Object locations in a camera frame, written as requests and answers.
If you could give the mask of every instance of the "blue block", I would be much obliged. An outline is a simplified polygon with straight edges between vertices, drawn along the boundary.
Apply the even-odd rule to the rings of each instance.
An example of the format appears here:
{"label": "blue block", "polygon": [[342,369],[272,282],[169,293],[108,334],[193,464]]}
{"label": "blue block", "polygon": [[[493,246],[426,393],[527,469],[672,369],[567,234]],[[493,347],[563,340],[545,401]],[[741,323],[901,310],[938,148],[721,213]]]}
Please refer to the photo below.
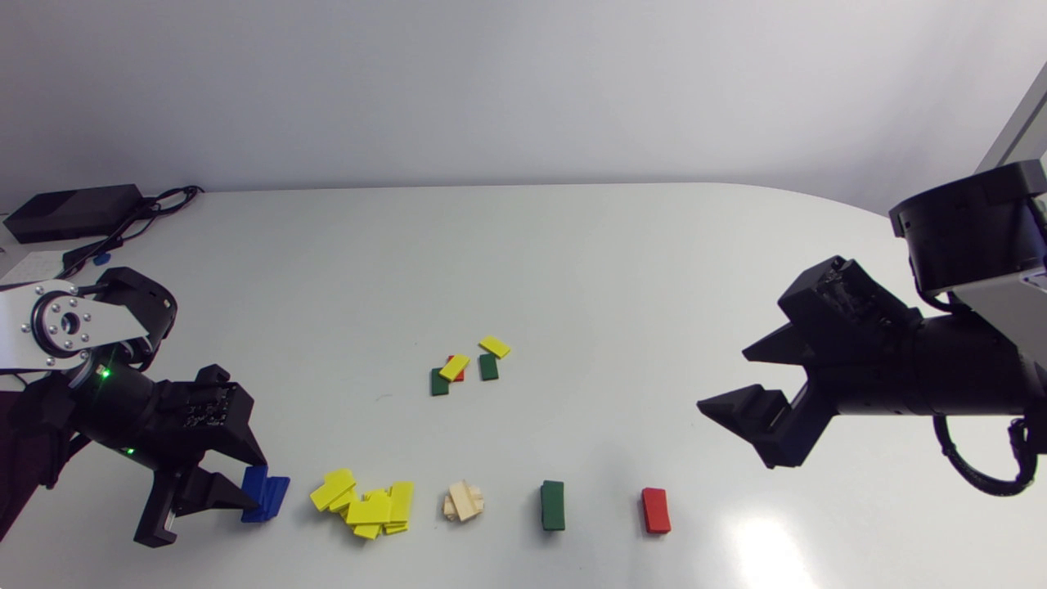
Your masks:
{"label": "blue block", "polygon": [[240,485],[240,489],[243,490],[248,497],[253,499],[259,506],[255,509],[244,509],[244,514],[240,517],[240,521],[265,521],[265,496],[266,492],[269,490],[269,485],[266,484],[266,474],[268,474],[268,472],[269,467],[265,465],[262,465],[261,467],[248,467],[244,470],[244,482]]}
{"label": "blue block", "polygon": [[271,520],[280,514],[280,506],[284,503],[284,495],[291,484],[288,477],[269,477],[265,482],[265,519]]}

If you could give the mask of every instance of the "yellow block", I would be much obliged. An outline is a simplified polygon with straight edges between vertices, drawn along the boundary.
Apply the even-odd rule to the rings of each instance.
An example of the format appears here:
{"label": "yellow block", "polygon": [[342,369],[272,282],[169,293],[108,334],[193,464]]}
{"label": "yellow block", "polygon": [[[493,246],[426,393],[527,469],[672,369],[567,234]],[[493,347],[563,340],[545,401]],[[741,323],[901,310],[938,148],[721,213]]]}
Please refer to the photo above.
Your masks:
{"label": "yellow block", "polygon": [[353,478],[353,472],[349,469],[332,471],[324,475],[324,484],[310,493],[309,499],[312,499],[317,512],[322,512],[355,485],[356,479]]}
{"label": "yellow block", "polygon": [[506,355],[512,350],[512,348],[503,344],[500,340],[493,336],[488,336],[487,338],[481,340],[480,347],[498,357],[498,359],[506,358]]}
{"label": "yellow block", "polygon": [[453,381],[459,375],[465,370],[465,367],[469,364],[469,357],[464,357],[462,355],[454,355],[451,360],[447,361],[444,368],[441,369],[440,376],[444,378],[444,381]]}
{"label": "yellow block", "polygon": [[389,512],[391,522],[406,522],[410,519],[410,500],[415,495],[415,483],[410,481],[399,481],[393,483],[389,489],[389,499],[393,500],[393,509]]}
{"label": "yellow block", "polygon": [[385,528],[385,536],[391,536],[394,534],[400,534],[401,531],[407,531],[407,522],[404,522],[402,524],[385,524],[383,527]]}
{"label": "yellow block", "polygon": [[360,498],[356,496],[356,492],[354,491],[355,489],[356,485],[353,485],[349,489],[349,491],[339,495],[337,499],[335,499],[334,501],[331,502],[330,505],[328,505],[328,509],[337,514],[339,512],[343,512],[347,507],[349,507],[350,503],[354,501],[359,501]]}
{"label": "yellow block", "polygon": [[360,538],[366,538],[367,540],[374,540],[378,538],[378,535],[382,531],[382,524],[360,524],[353,527],[353,534],[359,536]]}
{"label": "yellow block", "polygon": [[372,491],[363,496],[363,501],[354,501],[349,504],[349,509],[346,512],[346,523],[349,525],[387,524],[392,509],[393,501],[388,495],[385,495],[385,490]]}

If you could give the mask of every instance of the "stack of yellow blocks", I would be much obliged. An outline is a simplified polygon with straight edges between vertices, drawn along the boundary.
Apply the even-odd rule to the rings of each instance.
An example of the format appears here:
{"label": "stack of yellow blocks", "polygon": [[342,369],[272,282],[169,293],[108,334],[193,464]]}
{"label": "stack of yellow blocks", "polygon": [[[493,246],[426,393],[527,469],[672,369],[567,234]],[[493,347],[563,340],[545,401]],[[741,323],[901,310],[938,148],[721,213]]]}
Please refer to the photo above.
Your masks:
{"label": "stack of yellow blocks", "polygon": [[309,494],[318,512],[338,514],[353,534],[367,540],[385,535],[406,531],[410,519],[410,501],[415,495],[415,483],[399,481],[389,489],[376,489],[356,494],[356,479],[349,469],[339,469],[324,475],[324,484]]}

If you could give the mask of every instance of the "paper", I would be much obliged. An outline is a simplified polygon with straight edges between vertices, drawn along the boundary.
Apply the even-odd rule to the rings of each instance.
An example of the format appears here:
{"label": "paper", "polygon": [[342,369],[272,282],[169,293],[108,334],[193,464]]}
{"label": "paper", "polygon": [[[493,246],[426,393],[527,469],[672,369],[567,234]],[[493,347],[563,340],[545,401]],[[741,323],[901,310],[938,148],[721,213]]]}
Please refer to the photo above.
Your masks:
{"label": "paper", "polygon": [[0,277],[0,284],[21,284],[50,279],[62,271],[65,250],[29,251],[22,260]]}

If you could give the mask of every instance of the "pile of wooden blocks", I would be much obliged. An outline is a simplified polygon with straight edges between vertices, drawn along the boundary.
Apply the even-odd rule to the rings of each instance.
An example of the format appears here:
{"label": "pile of wooden blocks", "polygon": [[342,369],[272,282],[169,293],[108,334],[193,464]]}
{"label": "pile of wooden blocks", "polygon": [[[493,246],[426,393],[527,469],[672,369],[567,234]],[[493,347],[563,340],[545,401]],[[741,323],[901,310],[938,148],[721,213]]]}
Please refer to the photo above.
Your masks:
{"label": "pile of wooden blocks", "polygon": [[349,469],[339,469],[324,475],[324,484],[309,494],[318,512],[338,514],[353,528],[353,534],[367,540],[385,535],[406,531],[410,520],[410,503],[415,483],[399,481],[389,489],[376,489],[356,494],[356,479]]}
{"label": "pile of wooden blocks", "polygon": [[452,484],[444,497],[444,517],[467,522],[484,513],[484,496],[480,488],[465,481]]}

